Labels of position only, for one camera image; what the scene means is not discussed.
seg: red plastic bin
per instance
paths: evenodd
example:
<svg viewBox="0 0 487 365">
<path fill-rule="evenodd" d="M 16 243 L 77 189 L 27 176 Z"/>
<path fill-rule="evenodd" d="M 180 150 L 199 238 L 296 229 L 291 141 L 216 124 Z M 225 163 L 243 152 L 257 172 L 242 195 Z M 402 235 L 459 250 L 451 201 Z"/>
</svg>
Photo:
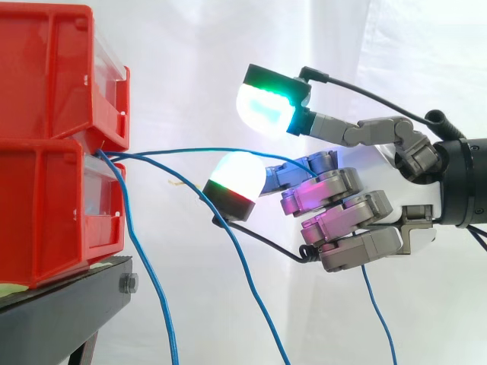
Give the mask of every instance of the red plastic bin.
<svg viewBox="0 0 487 365">
<path fill-rule="evenodd" d="M 129 148 L 129 79 L 84 5 L 0 2 L 0 138 Z"/>
<path fill-rule="evenodd" d="M 78 142 L 0 140 L 0 170 L 0 283 L 37 287 L 123 249 L 119 183 Z"/>
</svg>

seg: green led light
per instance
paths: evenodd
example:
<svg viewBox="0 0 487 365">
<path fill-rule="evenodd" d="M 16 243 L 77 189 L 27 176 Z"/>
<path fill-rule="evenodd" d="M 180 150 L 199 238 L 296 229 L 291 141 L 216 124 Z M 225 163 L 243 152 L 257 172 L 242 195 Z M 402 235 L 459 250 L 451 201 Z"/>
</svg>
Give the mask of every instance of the green led light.
<svg viewBox="0 0 487 365">
<path fill-rule="evenodd" d="M 210 180 L 255 202 L 266 183 L 266 167 L 253 154 L 231 152 L 220 160 Z"/>
<path fill-rule="evenodd" d="M 286 132 L 295 108 L 286 96 L 242 84 L 237 95 L 237 111 L 249 127 L 275 137 Z"/>
</svg>

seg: robotic hand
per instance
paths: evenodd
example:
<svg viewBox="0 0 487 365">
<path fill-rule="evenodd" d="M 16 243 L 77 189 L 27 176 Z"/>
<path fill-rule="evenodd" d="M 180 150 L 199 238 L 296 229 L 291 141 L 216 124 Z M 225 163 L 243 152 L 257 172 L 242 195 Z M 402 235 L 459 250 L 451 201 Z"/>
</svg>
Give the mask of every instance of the robotic hand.
<svg viewBox="0 0 487 365">
<path fill-rule="evenodd" d="M 282 192 L 286 215 L 315 214 L 302 222 L 301 233 L 307 245 L 318 249 L 327 271 L 410 254 L 412 230 L 487 222 L 487 139 L 466 140 L 438 110 L 421 119 L 396 107 L 415 120 L 431 123 L 428 127 L 446 140 L 434 145 L 403 116 L 355 125 L 311 112 L 303 106 L 309 99 L 310 79 L 334 80 L 310 68 L 292 79 L 251 65 L 242 88 L 244 93 L 253 87 L 270 91 L 272 97 L 286 95 L 292 113 L 281 109 L 271 128 L 284 125 L 288 133 L 341 146 L 296 160 L 317 177 L 289 163 L 267 167 L 261 193 Z M 281 102 L 267 100 L 254 112 L 272 115 Z M 237 100 L 245 121 L 249 110 L 242 105 Z M 285 115 L 291 116 L 287 123 L 282 122 Z M 356 233 L 363 229 L 369 231 Z"/>
</svg>

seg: metal bolt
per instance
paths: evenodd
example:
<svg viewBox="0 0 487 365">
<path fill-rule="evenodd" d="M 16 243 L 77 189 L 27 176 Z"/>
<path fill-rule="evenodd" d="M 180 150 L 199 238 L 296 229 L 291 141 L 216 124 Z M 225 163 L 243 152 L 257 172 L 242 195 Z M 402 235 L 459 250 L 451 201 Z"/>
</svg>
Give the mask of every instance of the metal bolt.
<svg viewBox="0 0 487 365">
<path fill-rule="evenodd" d="M 120 293 L 134 294 L 138 289 L 138 275 L 135 273 L 122 274 L 120 277 Z"/>
</svg>

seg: black light base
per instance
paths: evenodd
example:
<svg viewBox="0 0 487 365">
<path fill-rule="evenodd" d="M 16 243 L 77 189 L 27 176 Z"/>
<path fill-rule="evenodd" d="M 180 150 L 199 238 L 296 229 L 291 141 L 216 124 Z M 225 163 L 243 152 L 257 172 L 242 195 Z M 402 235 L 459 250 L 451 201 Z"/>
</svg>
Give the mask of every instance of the black light base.
<svg viewBox="0 0 487 365">
<path fill-rule="evenodd" d="M 222 217 L 229 221 L 246 221 L 256 204 L 213 180 L 208 180 L 203 194 L 218 209 Z"/>
</svg>

